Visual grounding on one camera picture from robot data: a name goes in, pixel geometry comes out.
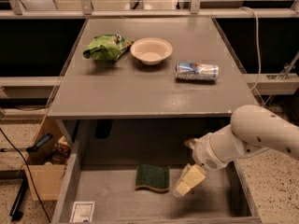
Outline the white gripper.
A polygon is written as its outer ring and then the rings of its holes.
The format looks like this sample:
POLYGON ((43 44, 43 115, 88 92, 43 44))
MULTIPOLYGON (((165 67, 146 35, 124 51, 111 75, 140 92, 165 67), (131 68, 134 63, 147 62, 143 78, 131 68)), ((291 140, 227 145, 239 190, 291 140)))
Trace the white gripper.
POLYGON ((205 170, 214 172, 227 166, 212 150, 210 137, 211 134, 208 133, 201 138, 192 138, 184 142, 186 147, 192 149, 192 158, 197 164, 190 165, 188 163, 184 167, 173 188, 173 194, 176 197, 185 196, 191 189, 199 185, 206 178, 205 170))

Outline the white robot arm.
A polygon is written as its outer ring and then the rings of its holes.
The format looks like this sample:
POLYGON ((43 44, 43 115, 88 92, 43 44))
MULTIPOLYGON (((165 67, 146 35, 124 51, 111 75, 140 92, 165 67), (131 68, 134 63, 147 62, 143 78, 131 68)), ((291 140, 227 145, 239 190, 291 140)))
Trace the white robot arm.
POLYGON ((177 197, 199 185, 207 172, 225 168, 237 159, 247 159, 268 149, 299 160, 299 127, 258 105, 240 106, 230 124, 214 133, 185 142, 192 150, 193 165, 186 165, 174 186, 177 197))

